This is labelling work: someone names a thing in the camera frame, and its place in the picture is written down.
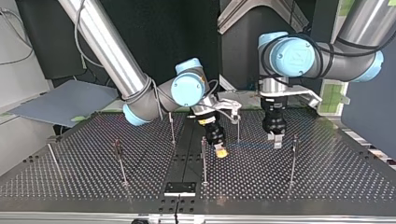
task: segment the black cable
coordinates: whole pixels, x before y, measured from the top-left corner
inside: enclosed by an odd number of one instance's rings
[[[289,83],[286,83],[284,81],[281,81],[281,80],[277,79],[277,77],[281,77],[279,74],[271,74],[271,72],[268,70],[268,68],[267,68],[267,66],[265,64],[265,52],[268,50],[269,46],[274,44],[278,39],[281,39],[281,38],[284,38],[284,37],[287,37],[287,36],[289,36],[289,35],[279,36],[279,37],[273,39],[272,41],[270,41],[268,44],[265,45],[264,49],[262,50],[262,55],[261,55],[261,58],[260,58],[260,62],[262,64],[262,69],[264,69],[264,72],[267,74],[267,76],[261,75],[261,77],[270,77],[270,78],[273,78],[275,81],[279,82],[280,84],[283,84],[283,85],[286,85],[288,87],[291,87],[291,85]]]
[[[271,74],[271,72],[268,70],[266,64],[265,64],[265,52],[268,50],[268,48],[274,44],[277,40],[281,39],[281,38],[285,38],[285,37],[299,37],[305,41],[307,41],[308,43],[310,43],[312,45],[312,47],[318,52],[318,56],[319,56],[319,72],[316,75],[315,78],[320,77],[320,75],[323,73],[323,53],[320,50],[319,45],[315,42],[315,40],[313,40],[310,36],[308,35],[304,35],[304,34],[295,34],[295,35],[282,35],[279,36],[275,39],[273,39],[272,41],[270,41],[267,45],[265,45],[264,49],[262,50],[262,55],[261,55],[261,63],[262,63],[262,68],[264,69],[265,73],[268,74],[268,76],[262,76],[262,77],[271,77],[273,78],[275,81],[286,85],[288,87],[292,87],[292,85],[290,85],[289,83],[286,83],[284,81],[281,81],[279,79],[277,79],[277,77],[282,77],[280,74]]]
[[[363,52],[363,53],[344,53],[344,52],[337,52],[337,51],[333,51],[333,50],[329,50],[329,49],[325,49],[323,47],[320,47],[320,49],[324,52],[330,53],[330,54],[334,54],[337,56],[344,56],[344,57],[349,57],[349,58],[354,58],[354,57],[363,57],[363,56],[368,56],[370,54],[373,53],[377,53],[378,51],[380,51],[381,49],[384,49],[387,45],[389,45],[393,39],[396,37],[396,31],[393,33],[393,35],[380,47],[367,51],[367,52]]]
[[[7,65],[7,64],[12,64],[12,63],[20,63],[20,62],[25,61],[26,59],[30,58],[30,56],[32,56],[32,54],[33,54],[33,49],[31,49],[29,54],[26,55],[24,58],[21,58],[21,59],[18,59],[16,61],[12,61],[12,62],[0,63],[0,65]]]

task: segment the metal rod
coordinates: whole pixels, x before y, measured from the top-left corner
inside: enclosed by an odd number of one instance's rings
[[[81,0],[59,2],[75,22]],[[148,77],[140,69],[99,0],[85,0],[78,28],[124,99],[143,90]]]
[[[121,170],[122,170],[123,185],[124,185],[124,186],[128,186],[129,183],[128,183],[128,180],[126,179],[125,169],[124,169],[124,166],[123,166],[123,163],[122,163],[122,159],[121,159],[121,158],[120,158],[120,167],[121,167]]]
[[[355,0],[338,35],[353,44],[377,47],[396,22],[389,0]]]
[[[293,145],[292,145],[291,150],[293,151],[293,163],[291,165],[290,189],[294,185],[294,172],[295,172],[297,153],[298,153],[298,150],[299,150],[299,140],[298,140],[298,136],[297,135],[293,136]]]
[[[207,183],[207,178],[206,178],[206,138],[202,137],[202,141],[201,141],[201,157],[202,160],[204,162],[204,186],[208,185]]]
[[[240,141],[240,126],[239,126],[239,122],[241,122],[241,120],[239,119],[238,120],[238,143],[239,143],[239,141]]]
[[[62,176],[61,167],[59,166],[58,159],[56,159],[55,152],[52,148],[52,145],[50,143],[48,143],[47,146],[49,147],[49,152],[50,152],[50,155],[51,155],[53,161],[55,161],[55,165],[56,165],[56,168],[58,169],[59,176],[63,180],[64,177]]]
[[[56,159],[55,153],[53,152],[52,145],[50,143],[48,143],[47,146],[49,147],[49,152],[50,152],[50,155],[51,155],[53,161],[55,161],[56,165],[59,165],[58,160]]]
[[[175,128],[174,128],[174,126],[173,126],[174,121],[173,121],[172,113],[171,113],[171,112],[169,112],[169,122],[171,123],[172,143],[175,144],[175,143],[176,143],[176,140],[175,140]]]

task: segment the silver arm tube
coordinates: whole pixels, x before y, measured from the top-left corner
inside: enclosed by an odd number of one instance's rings
[[[377,48],[389,32],[394,32],[396,7],[389,0],[356,0],[343,27],[331,46],[319,43],[325,49],[345,53],[363,53]],[[319,71],[318,55],[314,66],[304,75],[316,77]],[[367,56],[345,57],[323,52],[323,78],[341,81],[367,81],[379,72],[383,56],[379,51]],[[376,66],[376,72],[367,71]]]
[[[349,43],[377,47],[396,21],[389,0],[357,0],[338,35]]]
[[[59,0],[76,22],[81,0]],[[142,91],[148,77],[137,64],[99,0],[85,0],[79,19],[79,31],[114,81],[124,99]]]

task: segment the wire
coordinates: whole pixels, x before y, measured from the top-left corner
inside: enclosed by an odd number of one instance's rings
[[[21,20],[21,18],[13,11],[9,10],[8,8],[0,8],[0,10],[3,12],[3,19],[6,22],[6,25],[8,26],[8,28],[14,33],[14,35],[23,43],[25,44],[27,47],[29,47],[29,49],[32,48],[32,45],[28,42],[28,36],[27,36],[27,32],[24,29],[23,26],[23,22]],[[25,39],[23,39],[21,37],[21,35],[18,33],[17,29],[15,29],[15,27],[12,25],[11,21],[7,18],[7,14],[10,14],[11,16],[13,16],[14,18],[16,18],[18,20],[18,22],[20,23]]]
[[[30,56],[32,56],[32,54],[33,54],[34,51],[33,51],[32,46],[28,43],[27,33],[26,33],[26,30],[25,30],[25,28],[24,28],[24,26],[23,26],[23,22],[22,22],[21,18],[20,18],[16,13],[14,13],[14,12],[11,11],[11,10],[9,10],[8,8],[0,7],[0,12],[2,12],[2,13],[0,13],[0,15],[3,17],[3,19],[4,19],[4,21],[6,22],[6,25],[8,26],[8,28],[14,33],[14,35],[16,35],[16,37],[17,37],[21,42],[23,42],[23,43],[24,43],[27,47],[29,47],[29,49],[30,49],[29,53],[28,53],[25,57],[23,57],[23,58],[21,58],[21,59],[18,59],[18,60],[15,60],[15,61],[11,61],[11,62],[0,63],[0,65],[8,65],[8,64],[13,64],[13,63],[20,63],[20,62],[22,62],[22,61],[24,61],[24,60],[30,58]],[[15,29],[15,27],[14,27],[14,26],[12,25],[12,23],[9,21],[9,19],[7,18],[7,15],[6,15],[7,13],[9,13],[9,14],[11,14],[12,16],[14,16],[15,18],[17,18],[17,20],[20,22],[21,27],[22,27],[22,30],[23,30],[23,32],[24,32],[24,34],[25,34],[26,40],[24,40],[24,39],[20,36],[20,34],[19,34],[19,33],[17,32],[17,30]]]
[[[33,54],[33,50],[31,49],[29,54],[26,55],[25,57],[23,57],[21,59],[18,59],[16,61],[12,61],[12,62],[0,63],[0,65],[7,65],[7,64],[12,64],[12,63],[20,63],[20,62],[25,61],[26,59],[30,58],[30,56],[32,56],[32,54]]]
[[[210,108],[210,109],[214,109],[214,110],[220,112],[220,113],[221,113],[222,115],[224,115],[225,117],[227,117],[227,119],[229,119],[230,121],[236,121],[236,120],[234,120],[233,118],[231,118],[231,116],[228,115],[226,112],[224,112],[224,111],[222,111],[222,110],[220,110],[220,109],[217,109],[217,108],[215,108],[214,106],[211,106],[211,105],[202,105],[202,104],[197,104],[197,105],[204,106],[204,107],[207,107],[207,108]]]
[[[208,93],[207,95],[212,94],[212,93],[216,90],[216,88],[218,87],[218,85],[219,85],[219,81],[218,81],[217,79],[212,79],[212,80],[210,80],[209,82],[207,82],[207,84],[209,85],[209,84],[212,83],[212,82],[216,82],[216,84],[215,84],[215,86],[209,91],[209,93]]]
[[[387,45],[389,45],[394,38],[396,37],[396,31],[393,33],[393,35],[380,47],[370,50],[370,51],[366,51],[363,53],[344,53],[344,52],[337,52],[337,51],[331,51],[329,49],[325,49],[323,47],[319,47],[322,51],[326,52],[326,53],[330,53],[333,55],[337,55],[337,56],[344,56],[344,57],[349,57],[349,58],[354,58],[354,57],[363,57],[363,56],[368,56],[370,54],[373,53],[377,53],[378,51],[380,51],[381,49],[384,49]]]
[[[271,72],[269,71],[269,69],[267,68],[266,63],[265,63],[265,52],[277,40],[279,40],[281,38],[285,38],[285,37],[299,37],[301,39],[306,40],[308,43],[310,43],[312,45],[312,47],[318,52],[318,55],[319,55],[319,66],[320,66],[320,68],[319,68],[318,74],[315,76],[315,78],[320,77],[322,75],[322,73],[323,73],[323,53],[320,50],[320,46],[315,42],[315,40],[313,40],[310,36],[304,35],[304,34],[282,35],[280,37],[277,37],[277,38],[273,39],[267,45],[265,45],[264,49],[262,50],[261,63],[262,63],[262,69],[264,69],[265,73],[267,73],[268,76],[262,76],[262,77],[271,77],[275,81],[277,81],[277,82],[279,82],[279,83],[281,83],[283,85],[286,85],[288,87],[292,87],[292,85],[290,85],[289,83],[277,79],[277,77],[282,77],[280,74],[277,74],[277,73],[271,74]]]
[[[78,49],[79,53],[82,55],[83,58],[85,58],[88,62],[90,62],[90,63],[92,63],[92,64],[94,64],[94,65],[96,65],[98,67],[102,67],[103,68],[103,66],[101,64],[94,62],[93,60],[91,60],[84,53],[84,51],[82,50],[82,48],[81,48],[81,46],[79,45],[79,42],[78,42],[78,26],[79,26],[79,20],[81,18],[81,11],[84,8],[84,3],[85,3],[85,0],[81,0],[81,4],[79,6],[79,9],[77,11],[77,16],[76,16],[76,24],[75,24],[75,30],[74,30],[76,46],[77,46],[77,49]]]
[[[106,86],[108,86],[108,84],[110,84],[110,81],[111,81],[111,78],[108,77],[107,80],[106,80]]]

